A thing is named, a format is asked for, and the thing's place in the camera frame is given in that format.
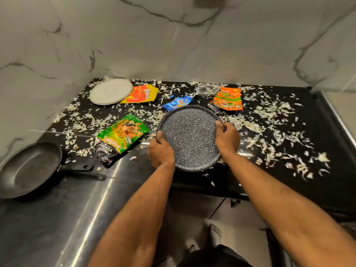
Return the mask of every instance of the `yellow snack packet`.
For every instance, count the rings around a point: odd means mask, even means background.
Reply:
[[[132,88],[131,94],[129,94],[128,97],[124,100],[120,101],[120,104],[154,101],[156,99],[157,93],[158,88],[153,87],[150,84],[134,86]]]
[[[220,92],[214,97],[214,105],[224,110],[243,110],[241,90],[221,86]]]

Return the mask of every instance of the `marble backsplash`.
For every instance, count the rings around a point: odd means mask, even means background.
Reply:
[[[0,0],[0,163],[91,78],[356,91],[356,0]]]

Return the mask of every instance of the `chip packet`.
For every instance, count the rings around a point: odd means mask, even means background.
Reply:
[[[188,105],[192,100],[193,98],[191,98],[189,95],[186,95],[183,98],[175,98],[172,102],[164,104],[163,107],[167,111],[171,111],[171,110],[175,110],[176,108]]]
[[[108,168],[116,162],[120,154],[147,132],[149,129],[139,118],[127,114],[96,136],[94,153],[99,161]]]
[[[150,84],[134,86],[132,88],[131,94],[129,94],[122,101],[120,101],[120,104],[143,103],[143,102],[154,101],[156,99],[157,93],[158,93],[158,88],[153,87]]]
[[[243,110],[241,90],[238,88],[220,87],[220,92],[214,97],[214,105],[224,110]]]

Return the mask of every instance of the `forearm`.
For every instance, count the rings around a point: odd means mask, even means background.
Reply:
[[[89,267],[152,264],[173,173],[174,165],[162,164],[137,190],[105,231]]]
[[[356,263],[352,256],[356,254],[355,242],[316,204],[236,153],[224,159],[258,213],[299,266],[341,266],[340,262],[332,262],[333,258]]]

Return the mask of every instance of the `green snack packet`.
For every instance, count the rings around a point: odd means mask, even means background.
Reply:
[[[130,146],[149,132],[139,118],[127,114],[120,121],[101,131],[95,139],[94,153],[99,161],[110,167]]]

